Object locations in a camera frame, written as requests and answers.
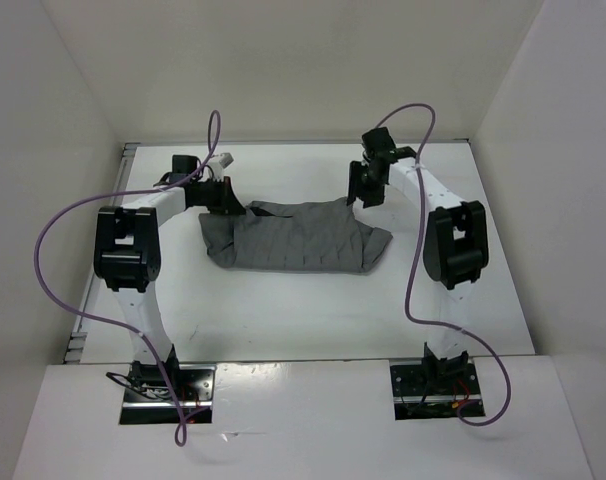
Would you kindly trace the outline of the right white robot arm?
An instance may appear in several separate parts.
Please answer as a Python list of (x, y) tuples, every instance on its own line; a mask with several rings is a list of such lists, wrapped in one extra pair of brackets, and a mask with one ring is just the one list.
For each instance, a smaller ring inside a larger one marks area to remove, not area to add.
[[(404, 301), (408, 319), (428, 329), (425, 355), (434, 358), (421, 369), (421, 380), (433, 393), (445, 392), (456, 381), (454, 364), (467, 355), (464, 347), (468, 303), (473, 285), (489, 263), (486, 209), (452, 192), (416, 160), (410, 147), (366, 149), (350, 164), (348, 202), (365, 208), (384, 202), (390, 186), (419, 209), (419, 235)], [(434, 319), (411, 312), (418, 270), (434, 286)]]

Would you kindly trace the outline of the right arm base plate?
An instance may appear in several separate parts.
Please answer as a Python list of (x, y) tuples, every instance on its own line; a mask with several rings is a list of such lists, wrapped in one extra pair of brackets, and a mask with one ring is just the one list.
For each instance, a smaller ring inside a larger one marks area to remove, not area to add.
[(458, 370), (435, 376), (420, 360), (389, 366), (394, 414), (397, 421), (485, 416), (475, 365), (468, 361)]

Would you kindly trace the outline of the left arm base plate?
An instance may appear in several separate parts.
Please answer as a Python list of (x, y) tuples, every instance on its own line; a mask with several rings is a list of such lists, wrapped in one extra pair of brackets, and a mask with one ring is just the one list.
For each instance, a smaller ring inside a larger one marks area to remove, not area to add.
[[(212, 422), (215, 374), (216, 366), (207, 364), (181, 364), (171, 373), (188, 424)], [(106, 376), (124, 390), (120, 425), (178, 424), (178, 411), (159, 373), (144, 379), (131, 368), (127, 375), (108, 372)]]

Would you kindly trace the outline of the grey pleated skirt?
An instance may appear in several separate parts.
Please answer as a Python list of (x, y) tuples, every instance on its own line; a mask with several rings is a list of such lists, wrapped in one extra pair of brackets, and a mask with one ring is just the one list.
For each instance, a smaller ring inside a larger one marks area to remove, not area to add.
[(208, 257), (224, 269), (367, 274), (393, 239), (359, 221), (345, 197), (253, 201), (240, 215), (201, 214), (199, 222)]

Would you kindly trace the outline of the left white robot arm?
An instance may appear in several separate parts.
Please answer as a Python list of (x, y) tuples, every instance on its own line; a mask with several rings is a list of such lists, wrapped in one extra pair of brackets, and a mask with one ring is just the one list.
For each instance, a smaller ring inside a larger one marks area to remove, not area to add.
[(116, 297), (132, 341), (130, 382), (163, 400), (180, 392), (183, 377), (155, 288), (162, 264), (159, 230), (192, 207), (223, 217), (244, 212), (231, 178), (222, 176), (160, 186), (135, 201), (101, 208), (97, 218), (94, 272)]

